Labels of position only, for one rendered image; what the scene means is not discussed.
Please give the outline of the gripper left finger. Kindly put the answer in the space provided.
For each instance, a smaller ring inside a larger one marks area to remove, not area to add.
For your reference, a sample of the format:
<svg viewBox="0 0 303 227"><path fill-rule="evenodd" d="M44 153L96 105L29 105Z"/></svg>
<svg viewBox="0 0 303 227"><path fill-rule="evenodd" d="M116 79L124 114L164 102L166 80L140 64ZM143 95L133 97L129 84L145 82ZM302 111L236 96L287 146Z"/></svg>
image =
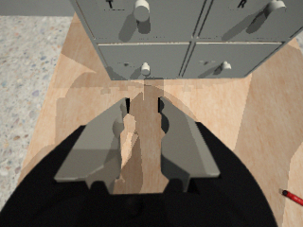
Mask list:
<svg viewBox="0 0 303 227"><path fill-rule="evenodd" d="M49 208L89 195L95 181L104 181L113 194L122 166L123 118L129 110L130 99L121 98L46 154L3 206L0 227L25 227Z"/></svg>

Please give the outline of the grey chest of drawers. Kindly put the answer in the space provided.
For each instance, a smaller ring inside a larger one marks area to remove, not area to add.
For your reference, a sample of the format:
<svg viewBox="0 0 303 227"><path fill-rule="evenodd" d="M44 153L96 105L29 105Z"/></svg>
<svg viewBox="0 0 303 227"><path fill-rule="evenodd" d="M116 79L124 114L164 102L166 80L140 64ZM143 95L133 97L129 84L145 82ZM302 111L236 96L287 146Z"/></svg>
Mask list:
<svg viewBox="0 0 303 227"><path fill-rule="evenodd" d="M87 24L87 21L80 9L79 3L77 0L69 0L72 4L75 12L77 13L80 22L85 29L93 47L98 53L98 56L108 73L111 80L142 80L142 79L114 79L99 47L98 43L132 43L132 42L189 42L189 46L187 49L186 56L184 58L180 73L178 78L162 78L162 79L245 79L249 76L253 71L255 71L258 67L260 67L264 62L266 62L269 58L271 58L279 49L281 49L285 44L291 41L295 36L297 36L301 31L303 31L303 27L301 27L294 35L292 35L289 39L275 39L275 38L198 38L198 34L202 27L203 21L205 19L206 13L210 6L212 0L205 0L199 19L197 21L196 27L194 29L192 38L170 38L170 39L115 39L115 40L96 40L90 27ZM256 67L254 67L249 73L247 73L244 77L220 77L220 78L182 78L184 70L187 65L188 58L192 51L192 48L195 42L217 42L217 41L240 41L240 42L281 42L280 46L273 51L268 57L266 57L263 61L261 61Z"/></svg>

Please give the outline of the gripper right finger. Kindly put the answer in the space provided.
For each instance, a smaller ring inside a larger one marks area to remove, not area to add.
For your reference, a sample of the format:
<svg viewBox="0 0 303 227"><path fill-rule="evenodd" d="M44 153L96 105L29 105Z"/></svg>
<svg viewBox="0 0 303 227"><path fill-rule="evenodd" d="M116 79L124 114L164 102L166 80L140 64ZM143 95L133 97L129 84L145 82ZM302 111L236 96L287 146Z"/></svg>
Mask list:
<svg viewBox="0 0 303 227"><path fill-rule="evenodd" d="M248 227L278 227L256 179L229 147L162 96L158 112L166 134L161 139L161 173L168 180L180 179L184 192L219 203Z"/></svg>

